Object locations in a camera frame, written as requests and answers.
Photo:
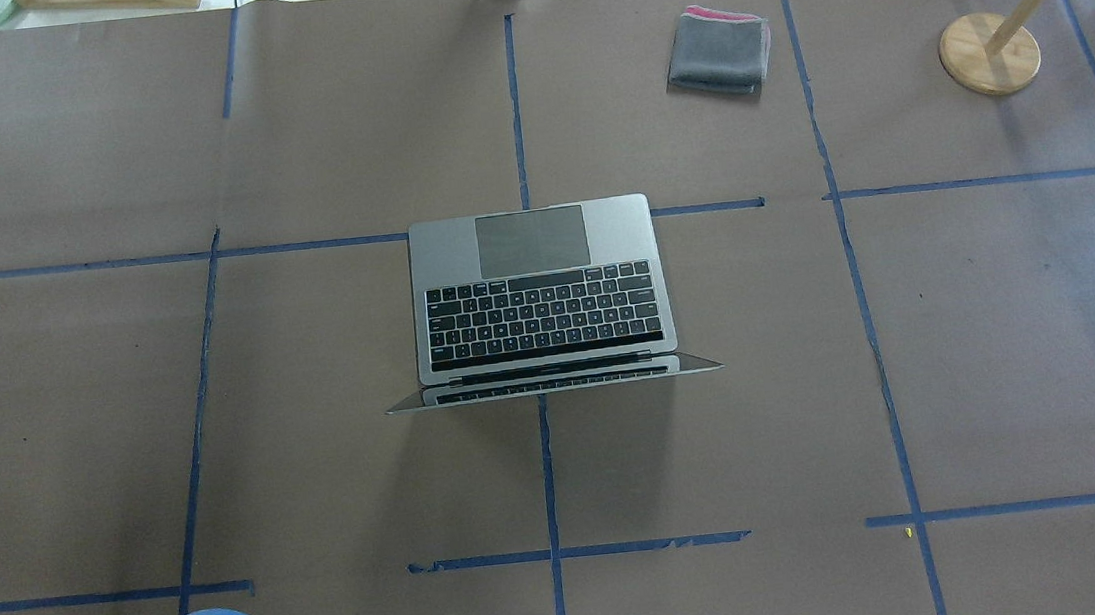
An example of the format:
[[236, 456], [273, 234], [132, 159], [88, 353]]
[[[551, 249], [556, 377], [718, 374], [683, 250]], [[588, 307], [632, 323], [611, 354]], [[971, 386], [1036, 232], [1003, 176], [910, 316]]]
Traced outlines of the folded grey cloth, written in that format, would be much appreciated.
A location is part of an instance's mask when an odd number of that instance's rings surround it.
[[672, 86], [746, 95], [765, 84], [771, 36], [764, 18], [688, 5], [677, 19], [673, 40]]

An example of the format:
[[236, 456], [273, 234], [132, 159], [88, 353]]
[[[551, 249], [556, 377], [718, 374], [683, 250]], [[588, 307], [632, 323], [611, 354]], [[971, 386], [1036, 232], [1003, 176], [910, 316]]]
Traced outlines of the grey laptop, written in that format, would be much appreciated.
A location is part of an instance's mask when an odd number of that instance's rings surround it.
[[639, 193], [418, 222], [407, 239], [420, 385], [393, 414], [717, 369], [677, 349]]

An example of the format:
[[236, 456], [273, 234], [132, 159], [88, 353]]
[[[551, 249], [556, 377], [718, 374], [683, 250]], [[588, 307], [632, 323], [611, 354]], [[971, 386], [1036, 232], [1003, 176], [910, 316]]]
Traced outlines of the wooden stand with round base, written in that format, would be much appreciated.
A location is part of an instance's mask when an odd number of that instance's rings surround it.
[[1022, 0], [1014, 11], [956, 18], [940, 37], [943, 68], [963, 88], [982, 95], [1007, 96], [1034, 81], [1041, 65], [1040, 45], [1023, 28], [1042, 0]]

